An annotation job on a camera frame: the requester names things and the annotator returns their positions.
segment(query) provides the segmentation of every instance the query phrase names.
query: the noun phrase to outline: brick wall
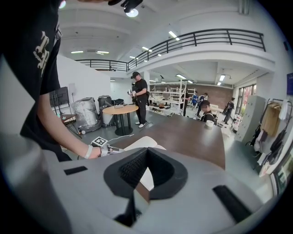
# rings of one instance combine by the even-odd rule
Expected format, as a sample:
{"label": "brick wall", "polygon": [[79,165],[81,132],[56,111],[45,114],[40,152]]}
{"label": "brick wall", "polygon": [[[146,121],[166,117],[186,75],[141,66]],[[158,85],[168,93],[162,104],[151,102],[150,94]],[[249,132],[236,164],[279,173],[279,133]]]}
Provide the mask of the brick wall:
{"label": "brick wall", "polygon": [[209,102],[214,105],[218,105],[219,108],[224,109],[226,104],[233,97],[232,89],[225,89],[220,87],[213,86],[203,86],[203,85],[188,85],[188,89],[197,89],[198,95],[203,95],[204,93],[208,93]]}

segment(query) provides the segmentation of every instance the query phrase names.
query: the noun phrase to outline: window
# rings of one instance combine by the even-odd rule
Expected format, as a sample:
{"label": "window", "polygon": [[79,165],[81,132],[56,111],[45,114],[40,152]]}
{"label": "window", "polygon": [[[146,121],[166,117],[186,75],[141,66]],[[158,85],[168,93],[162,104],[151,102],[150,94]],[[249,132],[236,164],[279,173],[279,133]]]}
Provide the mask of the window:
{"label": "window", "polygon": [[239,89],[238,101],[236,105],[236,114],[244,114],[248,96],[256,95],[256,85],[251,85]]}

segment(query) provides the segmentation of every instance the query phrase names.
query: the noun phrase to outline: black metal railing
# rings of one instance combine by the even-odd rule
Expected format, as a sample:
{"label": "black metal railing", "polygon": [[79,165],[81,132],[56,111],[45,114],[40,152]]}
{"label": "black metal railing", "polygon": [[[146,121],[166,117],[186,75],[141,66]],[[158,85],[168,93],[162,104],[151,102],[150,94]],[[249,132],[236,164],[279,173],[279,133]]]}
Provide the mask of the black metal railing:
{"label": "black metal railing", "polygon": [[105,59],[79,59],[76,61],[99,71],[128,71],[129,70],[127,62],[105,60]]}
{"label": "black metal railing", "polygon": [[177,38],[171,38],[149,48],[148,51],[142,52],[128,63],[103,59],[78,61],[97,70],[129,71],[152,58],[181,50],[184,47],[200,46],[207,43],[244,45],[266,51],[262,33],[242,29],[219,28],[189,32],[179,35]]}

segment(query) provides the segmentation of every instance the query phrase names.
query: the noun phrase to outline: white cabinet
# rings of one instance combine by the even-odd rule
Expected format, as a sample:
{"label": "white cabinet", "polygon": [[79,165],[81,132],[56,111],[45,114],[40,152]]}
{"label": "white cabinet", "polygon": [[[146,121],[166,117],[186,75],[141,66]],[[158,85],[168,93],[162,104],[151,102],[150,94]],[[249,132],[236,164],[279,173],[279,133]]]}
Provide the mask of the white cabinet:
{"label": "white cabinet", "polygon": [[236,133],[235,140],[247,143],[251,141],[259,125],[261,115],[265,109],[266,100],[259,96],[249,96],[242,122]]}

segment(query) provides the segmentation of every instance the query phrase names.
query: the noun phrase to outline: column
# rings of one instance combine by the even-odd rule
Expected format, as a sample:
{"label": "column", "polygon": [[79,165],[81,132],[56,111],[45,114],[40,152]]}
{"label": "column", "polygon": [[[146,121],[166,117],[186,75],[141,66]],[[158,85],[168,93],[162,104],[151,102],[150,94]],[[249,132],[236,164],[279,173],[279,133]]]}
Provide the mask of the column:
{"label": "column", "polygon": [[146,81],[147,83],[147,90],[150,91],[150,72],[149,71],[145,71],[143,73],[143,79]]}

